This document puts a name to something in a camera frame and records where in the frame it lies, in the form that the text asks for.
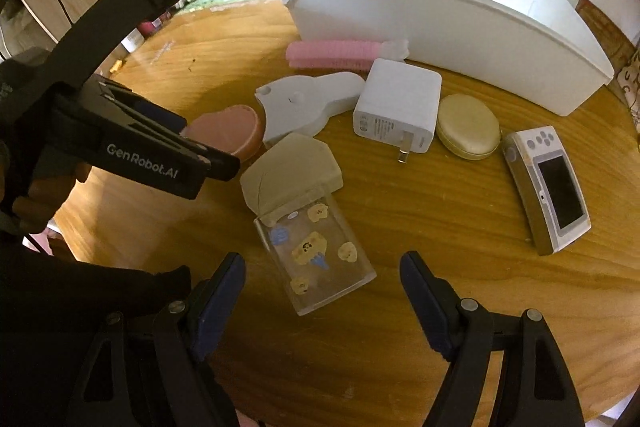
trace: beige oval case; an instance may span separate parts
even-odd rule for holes
[[[486,158],[500,145],[498,119],[468,94],[450,94],[440,100],[436,133],[447,149],[466,160]]]

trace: black sleeve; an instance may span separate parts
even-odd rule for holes
[[[152,275],[0,243],[0,425],[63,425],[100,321],[155,314],[190,291],[186,266]]]

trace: charger prong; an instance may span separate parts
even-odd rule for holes
[[[398,155],[398,161],[400,163],[406,163],[411,152],[411,144],[414,141],[414,133],[404,131],[402,133],[402,141],[400,142],[400,153]]]

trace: yellow sticky note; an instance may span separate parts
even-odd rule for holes
[[[326,252],[326,239],[318,232],[311,232],[302,243],[291,252],[293,260],[300,264],[307,264],[316,255]]]
[[[329,207],[324,203],[318,203],[314,206],[310,206],[308,211],[306,211],[306,215],[312,223],[317,223],[321,219],[326,219],[329,215]]]

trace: clear plastic box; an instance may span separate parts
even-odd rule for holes
[[[362,245],[326,191],[281,217],[274,227],[264,225],[260,217],[254,223],[298,315],[329,304],[376,276]]]

